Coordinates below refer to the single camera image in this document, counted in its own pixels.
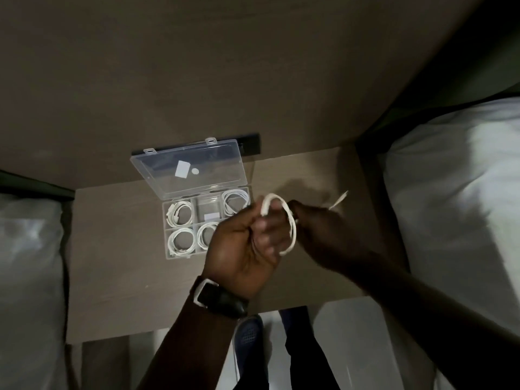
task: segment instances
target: person's left arm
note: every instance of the person's left arm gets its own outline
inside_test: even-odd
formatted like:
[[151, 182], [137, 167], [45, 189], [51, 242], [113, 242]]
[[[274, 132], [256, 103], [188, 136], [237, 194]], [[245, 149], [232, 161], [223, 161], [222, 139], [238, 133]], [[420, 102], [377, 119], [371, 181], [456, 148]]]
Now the person's left arm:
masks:
[[[290, 244], [279, 201], [260, 216], [262, 197], [221, 222], [212, 237], [202, 277], [249, 301], [270, 278]], [[190, 292], [138, 389], [214, 389], [237, 324], [193, 302]]]

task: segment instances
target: person's right arm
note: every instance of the person's right arm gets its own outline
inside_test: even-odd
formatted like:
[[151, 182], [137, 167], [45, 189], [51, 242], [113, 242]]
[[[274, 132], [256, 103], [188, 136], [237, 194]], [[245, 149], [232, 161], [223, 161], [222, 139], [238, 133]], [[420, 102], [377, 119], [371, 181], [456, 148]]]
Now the person's right arm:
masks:
[[518, 337], [365, 248], [336, 213], [296, 201], [289, 206], [308, 254], [393, 314], [455, 388], [518, 385]]

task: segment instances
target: leg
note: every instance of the leg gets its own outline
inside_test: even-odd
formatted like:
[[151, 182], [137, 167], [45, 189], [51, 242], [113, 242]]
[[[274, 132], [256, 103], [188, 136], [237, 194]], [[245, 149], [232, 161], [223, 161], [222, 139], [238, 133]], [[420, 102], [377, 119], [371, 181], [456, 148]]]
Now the leg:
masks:
[[307, 307], [284, 309], [280, 315], [287, 334], [285, 348], [291, 356], [292, 389], [339, 390], [329, 362], [314, 338]]
[[240, 380], [235, 390], [269, 390], [263, 331], [258, 315], [248, 317], [237, 328], [233, 342]]

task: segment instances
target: person's right hand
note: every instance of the person's right hand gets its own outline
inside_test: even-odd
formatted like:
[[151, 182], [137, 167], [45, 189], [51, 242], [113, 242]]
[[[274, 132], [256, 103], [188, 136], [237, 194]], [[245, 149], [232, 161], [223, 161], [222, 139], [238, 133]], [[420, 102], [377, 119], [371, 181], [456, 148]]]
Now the person's right hand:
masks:
[[348, 271], [348, 265], [366, 259], [371, 252], [337, 213], [296, 200], [288, 203], [297, 222], [296, 237], [322, 267]]

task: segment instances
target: foot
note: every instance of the foot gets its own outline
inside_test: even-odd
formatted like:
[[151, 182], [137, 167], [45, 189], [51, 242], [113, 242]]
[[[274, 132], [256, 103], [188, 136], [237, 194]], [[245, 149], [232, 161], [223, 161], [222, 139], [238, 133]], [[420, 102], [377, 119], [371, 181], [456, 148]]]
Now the foot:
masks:
[[285, 334], [290, 330], [297, 329], [298, 332], [313, 332], [313, 325], [310, 323], [309, 310], [307, 306], [299, 306], [296, 308], [282, 309], [278, 311], [282, 317], [283, 328]]
[[250, 316], [238, 325], [233, 342], [240, 377], [244, 374], [246, 363], [267, 373], [264, 358], [264, 324], [259, 315]]

